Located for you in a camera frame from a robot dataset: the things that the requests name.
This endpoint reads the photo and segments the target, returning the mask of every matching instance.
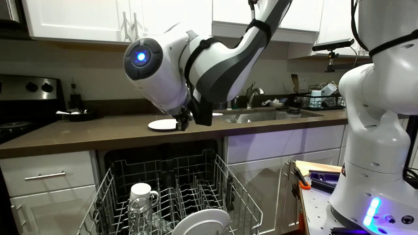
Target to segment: stove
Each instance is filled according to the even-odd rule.
[[[56,122],[65,110],[59,79],[0,74],[0,144]]]

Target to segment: brown countertop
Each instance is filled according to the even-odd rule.
[[[62,120],[1,144],[0,158],[133,148],[231,135],[347,124],[345,110],[304,112],[321,116],[252,123],[227,123],[222,117],[214,117],[210,127],[196,125],[192,121],[186,131],[174,132],[149,130],[148,123],[157,120],[155,115],[108,116],[79,123]]]

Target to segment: backsplash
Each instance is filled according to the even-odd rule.
[[[237,39],[221,38],[227,46]],[[84,100],[138,99],[122,68],[123,52],[63,49],[46,41],[0,41],[0,73],[52,77],[62,80],[64,96],[71,93],[71,78]],[[271,42],[254,65],[241,94],[253,81],[266,94],[293,92],[291,74],[308,84],[338,82],[344,73],[324,73],[324,60],[287,60],[288,43]]]

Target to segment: dishwasher rack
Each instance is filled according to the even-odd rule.
[[[139,182],[151,185],[160,195],[153,206],[151,235],[171,234],[186,216],[208,208],[230,215],[225,234],[259,234],[263,212],[219,155],[204,150],[201,155],[169,160],[113,162],[77,235],[130,235],[130,188]]]

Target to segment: stove knob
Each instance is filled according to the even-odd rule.
[[[28,84],[26,84],[26,90],[29,92],[35,92],[38,90],[38,86],[32,82],[29,82]]]
[[[51,85],[49,85],[48,83],[45,83],[44,85],[42,85],[42,90],[45,92],[52,92],[52,90],[54,89]]]

